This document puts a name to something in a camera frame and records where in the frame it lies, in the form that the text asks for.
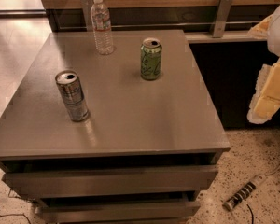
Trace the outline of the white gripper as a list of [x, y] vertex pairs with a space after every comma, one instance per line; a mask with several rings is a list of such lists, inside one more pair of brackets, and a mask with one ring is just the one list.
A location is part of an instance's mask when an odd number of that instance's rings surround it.
[[[268, 50], [280, 57], [280, 6], [272, 15], [253, 26], [248, 34], [254, 38], [266, 38]], [[257, 78], [247, 119], [253, 124], [263, 124], [272, 119], [280, 108], [280, 59], [272, 66], [264, 64]]]

